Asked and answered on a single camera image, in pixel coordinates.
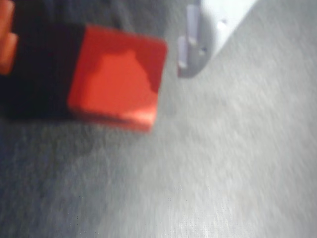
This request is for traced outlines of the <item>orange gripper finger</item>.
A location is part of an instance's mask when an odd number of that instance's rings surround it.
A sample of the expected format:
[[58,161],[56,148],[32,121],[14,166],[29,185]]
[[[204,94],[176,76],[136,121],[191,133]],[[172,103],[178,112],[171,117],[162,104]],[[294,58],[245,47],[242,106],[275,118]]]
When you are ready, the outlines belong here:
[[0,74],[9,75],[15,59],[18,36],[12,32],[15,3],[0,1]]

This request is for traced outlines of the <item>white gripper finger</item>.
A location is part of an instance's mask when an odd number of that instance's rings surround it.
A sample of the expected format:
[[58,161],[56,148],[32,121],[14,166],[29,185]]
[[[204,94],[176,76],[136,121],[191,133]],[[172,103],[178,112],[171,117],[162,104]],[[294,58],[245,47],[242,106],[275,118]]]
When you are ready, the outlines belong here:
[[214,58],[257,3],[256,0],[195,0],[186,7],[186,29],[177,41],[177,74],[193,78]]

